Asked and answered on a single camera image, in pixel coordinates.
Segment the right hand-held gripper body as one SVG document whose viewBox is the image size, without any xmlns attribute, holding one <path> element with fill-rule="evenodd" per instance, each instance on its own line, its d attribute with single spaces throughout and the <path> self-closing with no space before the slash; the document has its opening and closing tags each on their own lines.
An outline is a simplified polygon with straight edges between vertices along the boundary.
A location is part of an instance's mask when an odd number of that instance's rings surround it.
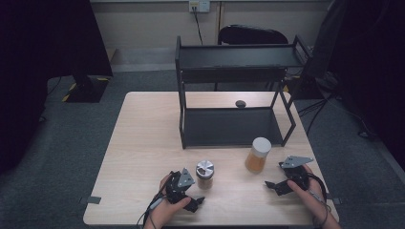
<svg viewBox="0 0 405 229">
<path fill-rule="evenodd" d="M 312 162 L 312 157 L 288 156 L 279 166 L 283 169 L 286 177 L 293 180 L 300 188 L 307 190 L 309 186 L 309 176 L 304 164 Z"/>
</svg>

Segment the black metal two-tier shelf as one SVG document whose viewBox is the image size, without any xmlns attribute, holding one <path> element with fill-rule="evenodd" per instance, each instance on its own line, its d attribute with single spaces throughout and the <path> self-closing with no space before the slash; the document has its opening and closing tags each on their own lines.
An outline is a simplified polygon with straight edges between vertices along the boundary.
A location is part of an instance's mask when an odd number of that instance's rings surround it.
<svg viewBox="0 0 405 229">
<path fill-rule="evenodd" d="M 291 44 L 184 46 L 177 41 L 175 65 L 180 101 L 181 145 L 187 147 L 248 146 L 263 136 L 284 146 L 296 127 L 292 98 L 283 93 L 287 69 L 305 70 L 312 54 L 300 35 Z M 228 107 L 186 104 L 187 84 L 271 82 L 276 90 L 266 94 L 268 105 L 250 106 L 238 98 Z M 236 107 L 243 100 L 246 106 Z"/>
</svg>

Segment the white wall socket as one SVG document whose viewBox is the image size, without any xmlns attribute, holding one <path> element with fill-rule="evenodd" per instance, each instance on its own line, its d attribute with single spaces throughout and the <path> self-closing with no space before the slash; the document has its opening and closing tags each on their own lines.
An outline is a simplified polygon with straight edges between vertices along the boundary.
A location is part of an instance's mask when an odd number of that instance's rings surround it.
<svg viewBox="0 0 405 229">
<path fill-rule="evenodd" d="M 189 0 L 189 11 L 190 12 L 210 12 L 210 1 L 209 0 Z"/>
</svg>

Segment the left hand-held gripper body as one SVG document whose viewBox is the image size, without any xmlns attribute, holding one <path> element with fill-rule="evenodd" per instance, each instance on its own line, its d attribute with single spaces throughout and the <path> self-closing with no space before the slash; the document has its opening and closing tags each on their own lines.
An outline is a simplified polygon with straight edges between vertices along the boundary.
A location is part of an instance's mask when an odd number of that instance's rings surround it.
<svg viewBox="0 0 405 229">
<path fill-rule="evenodd" d="M 186 168 L 182 171 L 171 172 L 166 180 L 165 192 L 168 201 L 172 204 L 179 202 L 187 197 L 185 193 L 195 183 L 194 178 Z"/>
</svg>

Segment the person's right hand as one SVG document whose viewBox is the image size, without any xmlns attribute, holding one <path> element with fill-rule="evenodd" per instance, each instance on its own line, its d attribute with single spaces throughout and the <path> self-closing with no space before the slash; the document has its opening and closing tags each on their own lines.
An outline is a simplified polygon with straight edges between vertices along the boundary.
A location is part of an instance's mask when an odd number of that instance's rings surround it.
<svg viewBox="0 0 405 229">
<path fill-rule="evenodd" d="M 292 180 L 288 181 L 288 186 L 313 214 L 317 224 L 324 224 L 327 219 L 331 219 L 330 210 L 323 197 L 321 185 L 316 179 L 313 177 L 309 178 L 309 187 L 306 190 L 303 190 Z"/>
</svg>

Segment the white-lid jar orange contents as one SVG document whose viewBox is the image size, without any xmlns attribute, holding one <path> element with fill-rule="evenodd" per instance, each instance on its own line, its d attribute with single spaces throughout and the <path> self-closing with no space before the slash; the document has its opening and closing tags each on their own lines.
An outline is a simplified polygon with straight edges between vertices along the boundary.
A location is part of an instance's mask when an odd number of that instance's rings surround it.
<svg viewBox="0 0 405 229">
<path fill-rule="evenodd" d="M 272 145 L 267 138 L 256 137 L 245 160 L 247 170 L 252 173 L 261 173 L 265 167 L 266 157 L 271 148 Z"/>
</svg>

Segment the silver-lid glass spice jar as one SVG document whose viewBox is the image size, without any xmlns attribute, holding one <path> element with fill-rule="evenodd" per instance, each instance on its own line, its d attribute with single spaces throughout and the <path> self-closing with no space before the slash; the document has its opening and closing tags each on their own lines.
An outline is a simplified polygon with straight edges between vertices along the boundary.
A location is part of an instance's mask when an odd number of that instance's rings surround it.
<svg viewBox="0 0 405 229">
<path fill-rule="evenodd" d="M 201 160 L 196 165 L 196 176 L 198 187 L 208 190 L 213 186 L 213 176 L 215 173 L 214 164 L 209 160 Z"/>
</svg>

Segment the person's left hand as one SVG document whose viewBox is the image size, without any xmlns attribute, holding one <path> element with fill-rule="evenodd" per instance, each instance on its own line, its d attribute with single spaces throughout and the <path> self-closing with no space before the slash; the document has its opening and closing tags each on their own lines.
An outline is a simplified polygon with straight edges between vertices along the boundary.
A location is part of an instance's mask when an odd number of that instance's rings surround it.
<svg viewBox="0 0 405 229">
<path fill-rule="evenodd" d="M 150 221 L 153 224 L 165 225 L 172 217 L 174 217 L 181 209 L 183 209 L 191 201 L 190 197 L 183 198 L 175 204 L 171 204 L 166 198 L 155 207 L 149 214 L 146 222 Z"/>
</svg>

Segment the black chair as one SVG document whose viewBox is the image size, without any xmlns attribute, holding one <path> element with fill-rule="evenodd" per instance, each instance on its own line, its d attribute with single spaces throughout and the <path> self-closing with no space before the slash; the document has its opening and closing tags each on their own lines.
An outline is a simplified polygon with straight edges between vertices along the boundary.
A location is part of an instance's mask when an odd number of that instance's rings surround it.
<svg viewBox="0 0 405 229">
<path fill-rule="evenodd" d="M 217 44 L 287 44 L 288 39 L 279 31 L 247 25 L 228 25 L 220 29 Z"/>
</svg>

